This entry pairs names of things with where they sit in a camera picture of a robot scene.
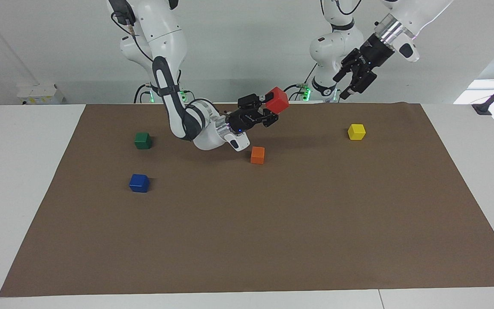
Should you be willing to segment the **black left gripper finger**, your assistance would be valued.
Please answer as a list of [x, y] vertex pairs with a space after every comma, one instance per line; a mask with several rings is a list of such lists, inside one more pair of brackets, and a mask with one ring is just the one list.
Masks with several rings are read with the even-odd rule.
[[342, 100], [346, 100], [349, 96], [355, 93], [363, 93], [377, 78], [377, 75], [372, 70], [359, 70], [352, 72], [352, 79], [349, 86], [340, 94]]
[[335, 82], [340, 82], [348, 73], [352, 72], [352, 68], [358, 64], [359, 49], [354, 48], [340, 63], [340, 69], [333, 77]]

